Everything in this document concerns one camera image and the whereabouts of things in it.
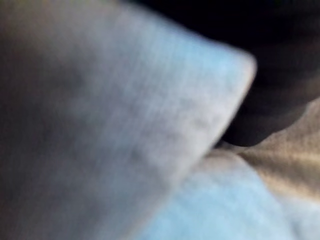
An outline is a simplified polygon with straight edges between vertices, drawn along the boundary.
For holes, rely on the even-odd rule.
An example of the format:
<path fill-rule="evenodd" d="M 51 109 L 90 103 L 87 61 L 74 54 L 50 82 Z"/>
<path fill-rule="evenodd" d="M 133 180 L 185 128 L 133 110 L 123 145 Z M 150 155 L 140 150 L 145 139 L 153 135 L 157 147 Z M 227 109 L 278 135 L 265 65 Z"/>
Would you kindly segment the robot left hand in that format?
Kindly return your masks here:
<path fill-rule="evenodd" d="M 253 84 L 222 141 L 251 147 L 299 120 L 320 96 L 317 0 L 143 0 L 207 38 L 252 54 Z"/>

